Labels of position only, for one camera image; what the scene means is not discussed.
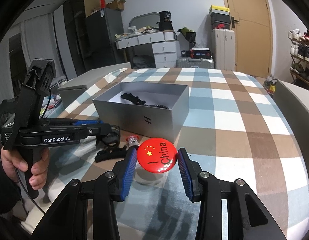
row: door handle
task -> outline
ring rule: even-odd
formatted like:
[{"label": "door handle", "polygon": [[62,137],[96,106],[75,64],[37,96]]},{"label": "door handle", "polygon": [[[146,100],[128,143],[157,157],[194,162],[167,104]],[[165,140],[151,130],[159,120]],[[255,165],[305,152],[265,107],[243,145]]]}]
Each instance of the door handle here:
[{"label": "door handle", "polygon": [[235,29],[235,23],[239,23],[240,21],[237,21],[234,19],[234,17],[231,17],[231,23],[232,23],[232,28]]}]

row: open box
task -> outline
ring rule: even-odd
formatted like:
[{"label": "open box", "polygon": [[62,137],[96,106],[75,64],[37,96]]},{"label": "open box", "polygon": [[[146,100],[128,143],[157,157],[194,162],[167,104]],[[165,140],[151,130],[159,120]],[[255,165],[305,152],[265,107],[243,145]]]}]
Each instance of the open box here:
[{"label": "open box", "polygon": [[[146,105],[164,105],[169,109],[134,105],[121,99],[131,93]],[[185,85],[128,82],[119,83],[93,100],[104,122],[147,137],[174,142],[189,113],[189,87]]]}]

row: silver suitcase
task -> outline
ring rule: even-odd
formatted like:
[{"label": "silver suitcase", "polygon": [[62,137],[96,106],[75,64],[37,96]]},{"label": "silver suitcase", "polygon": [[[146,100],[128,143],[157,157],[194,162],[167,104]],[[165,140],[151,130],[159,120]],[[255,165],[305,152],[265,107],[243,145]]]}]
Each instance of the silver suitcase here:
[{"label": "silver suitcase", "polygon": [[176,67],[214,68],[213,59],[183,57],[176,61]]}]

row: white suitcase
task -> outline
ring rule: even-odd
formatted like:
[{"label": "white suitcase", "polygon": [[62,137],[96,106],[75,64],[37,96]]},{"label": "white suitcase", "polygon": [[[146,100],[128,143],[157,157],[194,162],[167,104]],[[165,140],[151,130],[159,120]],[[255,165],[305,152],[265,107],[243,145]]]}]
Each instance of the white suitcase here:
[{"label": "white suitcase", "polygon": [[235,71],[234,31],[226,29],[213,29],[211,39],[215,68]]}]

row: checkered bedspread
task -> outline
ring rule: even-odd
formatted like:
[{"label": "checkered bedspread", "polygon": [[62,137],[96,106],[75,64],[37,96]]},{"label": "checkered bedspread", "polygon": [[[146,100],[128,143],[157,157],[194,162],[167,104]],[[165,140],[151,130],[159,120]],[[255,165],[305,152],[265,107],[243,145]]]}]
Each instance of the checkered bedspread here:
[{"label": "checkered bedspread", "polygon": [[[119,82],[189,85],[189,115],[175,142],[218,179],[244,179],[288,239],[309,228],[309,182],[296,139],[261,84],[243,73],[214,69],[122,69],[93,85],[60,118],[97,119],[92,99]],[[122,131],[122,141],[131,133]],[[94,163],[94,138],[51,149],[49,198],[74,178],[96,179],[115,160]],[[177,165],[161,178],[145,178],[138,166],[127,200],[116,204],[121,239],[194,239],[198,203],[186,197]],[[227,239],[223,202],[223,239]]]}]

